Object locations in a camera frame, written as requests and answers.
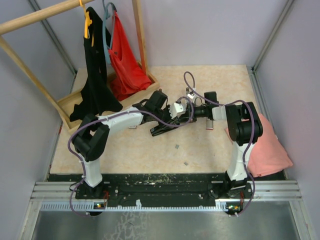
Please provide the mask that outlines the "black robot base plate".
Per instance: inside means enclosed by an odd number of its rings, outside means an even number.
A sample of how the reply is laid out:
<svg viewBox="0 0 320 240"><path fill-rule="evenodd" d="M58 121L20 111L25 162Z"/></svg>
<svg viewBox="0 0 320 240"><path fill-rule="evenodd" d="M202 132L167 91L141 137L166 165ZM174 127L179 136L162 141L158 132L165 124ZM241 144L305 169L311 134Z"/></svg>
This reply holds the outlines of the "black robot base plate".
<svg viewBox="0 0 320 240"><path fill-rule="evenodd" d="M222 194L225 173L104 173L95 188L81 183L80 174L50 174L49 182L70 182L77 200L101 200L101 207L213 207L218 199L250 199L255 186L238 197Z"/></svg>

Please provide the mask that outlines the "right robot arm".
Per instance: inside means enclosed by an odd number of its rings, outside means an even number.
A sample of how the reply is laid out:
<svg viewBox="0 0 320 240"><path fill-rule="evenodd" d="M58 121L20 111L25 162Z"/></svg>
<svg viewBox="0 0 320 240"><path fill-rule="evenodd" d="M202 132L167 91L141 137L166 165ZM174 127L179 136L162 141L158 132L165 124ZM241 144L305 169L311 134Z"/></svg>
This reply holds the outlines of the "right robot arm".
<svg viewBox="0 0 320 240"><path fill-rule="evenodd" d="M263 126L253 102L240 101L240 104L219 103L215 91L205 92L203 96L194 91L187 95L204 100L201 105L186 103L185 112L178 117L184 124L195 122L198 118L210 121L226 121L228 135L232 141L230 165L225 172L222 194L229 198L239 197L248 190L247 181L253 179L248 164L251 152L258 138L263 134Z"/></svg>

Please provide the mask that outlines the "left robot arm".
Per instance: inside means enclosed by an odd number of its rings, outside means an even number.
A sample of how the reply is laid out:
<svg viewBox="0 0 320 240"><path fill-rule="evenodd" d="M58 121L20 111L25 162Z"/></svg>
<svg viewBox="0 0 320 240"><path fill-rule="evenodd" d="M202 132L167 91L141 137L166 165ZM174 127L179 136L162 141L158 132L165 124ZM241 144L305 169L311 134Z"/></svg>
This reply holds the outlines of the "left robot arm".
<svg viewBox="0 0 320 240"><path fill-rule="evenodd" d="M90 113L85 116L78 130L71 135L67 146L79 158L83 169L80 182L87 184L88 195L95 199L103 195L100 157L105 151L109 136L152 121L169 128L175 126L173 121L185 112L185 107L180 101L163 107L167 100L167 95L157 90L149 99L143 99L118 113L99 117Z"/></svg>

